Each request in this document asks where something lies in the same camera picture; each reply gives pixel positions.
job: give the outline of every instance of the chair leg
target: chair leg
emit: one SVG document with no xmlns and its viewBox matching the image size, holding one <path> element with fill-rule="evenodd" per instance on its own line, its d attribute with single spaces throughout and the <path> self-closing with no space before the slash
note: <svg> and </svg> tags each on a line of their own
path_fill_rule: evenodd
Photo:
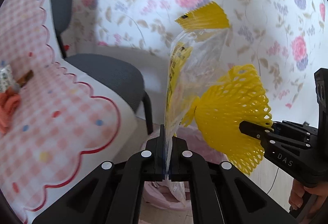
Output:
<svg viewBox="0 0 328 224">
<path fill-rule="evenodd" d="M 146 126 L 147 126 L 147 132 L 148 132 L 148 135 L 149 135 L 154 131 L 154 128 L 153 128 L 153 113 L 151 111 L 150 98 L 149 98 L 149 96 L 146 92 L 145 92 L 145 95 L 142 99 L 142 102 L 144 103 Z"/>
</svg>

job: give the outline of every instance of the light wooden floor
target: light wooden floor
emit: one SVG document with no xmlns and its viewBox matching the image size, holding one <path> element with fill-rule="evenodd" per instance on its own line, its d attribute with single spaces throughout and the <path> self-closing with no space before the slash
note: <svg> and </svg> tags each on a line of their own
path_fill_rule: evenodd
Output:
<svg viewBox="0 0 328 224">
<path fill-rule="evenodd" d="M 142 143 L 146 139 L 147 132 L 145 121 L 138 119 L 137 130 L 123 147 L 122 151 L 115 157 L 113 162 L 118 163 L 126 161 L 132 154 L 139 152 Z M 277 169 L 276 165 L 264 159 L 253 171 L 250 179 L 264 192 L 268 192 L 272 186 Z M 292 180 L 291 176 L 279 170 L 272 190 L 269 192 L 269 196 L 285 210 L 289 210 L 288 198 L 292 187 Z M 184 212 L 161 210 L 147 204 L 145 201 L 142 201 L 139 219 L 150 224 L 193 224 L 191 210 Z"/>
</svg>

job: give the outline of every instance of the yellow foam net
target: yellow foam net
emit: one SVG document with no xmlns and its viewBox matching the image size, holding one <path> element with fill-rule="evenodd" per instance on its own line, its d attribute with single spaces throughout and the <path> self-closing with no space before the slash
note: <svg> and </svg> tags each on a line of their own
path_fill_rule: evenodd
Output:
<svg viewBox="0 0 328 224">
<path fill-rule="evenodd" d="M 259 140 L 239 131 L 239 124 L 246 120 L 270 128 L 268 102 L 255 67 L 234 66 L 194 99 L 182 124 L 188 126 L 195 118 L 208 145 L 225 153 L 230 162 L 250 175 L 263 159 L 264 150 Z"/>
</svg>

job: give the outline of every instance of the orange object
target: orange object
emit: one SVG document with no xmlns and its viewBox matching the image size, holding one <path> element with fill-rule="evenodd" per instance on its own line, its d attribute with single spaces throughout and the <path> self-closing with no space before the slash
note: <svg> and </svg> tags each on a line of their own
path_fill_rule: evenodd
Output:
<svg viewBox="0 0 328 224">
<path fill-rule="evenodd" d="M 11 125 L 12 116 L 20 104 L 21 97 L 9 87 L 0 93 L 0 132 L 6 134 Z"/>
</svg>

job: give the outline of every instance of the black handle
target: black handle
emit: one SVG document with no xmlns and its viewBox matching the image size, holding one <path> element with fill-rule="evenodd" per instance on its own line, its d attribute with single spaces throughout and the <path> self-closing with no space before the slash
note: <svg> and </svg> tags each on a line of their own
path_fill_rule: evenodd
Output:
<svg viewBox="0 0 328 224">
<path fill-rule="evenodd" d="M 316 202 L 318 196 L 305 192 L 303 195 L 303 204 L 297 210 L 291 210 L 289 213 L 300 223 L 309 213 L 311 207 Z"/>
</svg>

